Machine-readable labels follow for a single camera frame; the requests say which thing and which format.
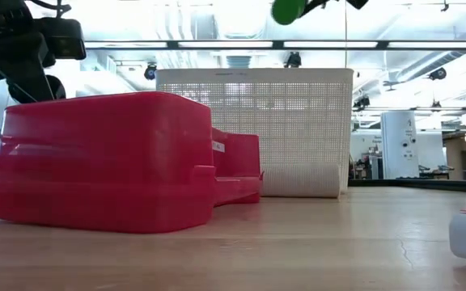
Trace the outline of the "black table edge rail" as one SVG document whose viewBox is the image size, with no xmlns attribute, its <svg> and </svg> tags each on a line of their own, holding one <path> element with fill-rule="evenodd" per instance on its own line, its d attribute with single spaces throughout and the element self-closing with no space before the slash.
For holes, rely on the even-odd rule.
<svg viewBox="0 0 466 291">
<path fill-rule="evenodd" d="M 422 188 L 452 192 L 466 192 L 466 180 L 447 179 L 350 179 L 349 187 Z"/>
</svg>

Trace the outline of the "black overhead frame beam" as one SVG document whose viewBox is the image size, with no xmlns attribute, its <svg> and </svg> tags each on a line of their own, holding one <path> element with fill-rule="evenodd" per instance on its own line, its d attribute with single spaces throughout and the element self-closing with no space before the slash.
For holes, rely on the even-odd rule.
<svg viewBox="0 0 466 291">
<path fill-rule="evenodd" d="M 466 40 L 92 40 L 88 50 L 465 51 Z"/>
</svg>

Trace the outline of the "small red plastic bin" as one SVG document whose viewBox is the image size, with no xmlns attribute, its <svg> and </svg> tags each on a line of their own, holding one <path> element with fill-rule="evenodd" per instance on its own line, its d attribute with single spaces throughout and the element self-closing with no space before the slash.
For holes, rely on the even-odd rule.
<svg viewBox="0 0 466 291">
<path fill-rule="evenodd" d="M 259 137 L 212 128 L 215 207 L 260 202 L 263 173 Z"/>
</svg>

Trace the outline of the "large red plastic bin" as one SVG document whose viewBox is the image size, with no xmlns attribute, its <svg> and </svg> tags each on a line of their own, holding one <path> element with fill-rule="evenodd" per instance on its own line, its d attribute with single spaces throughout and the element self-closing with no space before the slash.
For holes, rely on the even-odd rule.
<svg viewBox="0 0 466 291">
<path fill-rule="evenodd" d="M 207 223 L 214 207 L 210 109 L 163 92 L 5 110 L 0 219 L 122 233 Z"/>
</svg>

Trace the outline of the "white round pillar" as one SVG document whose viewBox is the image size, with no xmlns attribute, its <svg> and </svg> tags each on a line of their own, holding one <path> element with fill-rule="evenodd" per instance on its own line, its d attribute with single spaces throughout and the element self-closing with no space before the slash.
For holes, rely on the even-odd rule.
<svg viewBox="0 0 466 291">
<path fill-rule="evenodd" d="M 417 131 L 413 111 L 390 111 L 381 115 L 383 177 L 417 178 Z"/>
</svg>

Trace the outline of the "green capped bottle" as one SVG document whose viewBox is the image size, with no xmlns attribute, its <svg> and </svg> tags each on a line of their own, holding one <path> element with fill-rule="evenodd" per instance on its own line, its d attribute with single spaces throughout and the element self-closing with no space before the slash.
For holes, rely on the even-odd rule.
<svg viewBox="0 0 466 291">
<path fill-rule="evenodd" d="M 307 0 L 274 0 L 271 6 L 273 20 L 281 25 L 289 25 L 304 12 Z"/>
</svg>

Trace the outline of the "white perforated plastic basket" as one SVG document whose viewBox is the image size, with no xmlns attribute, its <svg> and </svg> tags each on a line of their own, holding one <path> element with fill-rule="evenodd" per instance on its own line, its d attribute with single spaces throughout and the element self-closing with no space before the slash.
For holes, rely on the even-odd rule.
<svg viewBox="0 0 466 291">
<path fill-rule="evenodd" d="M 352 69 L 165 69 L 156 88 L 210 107 L 212 124 L 259 137 L 261 170 L 335 163 L 348 188 Z"/>
</svg>

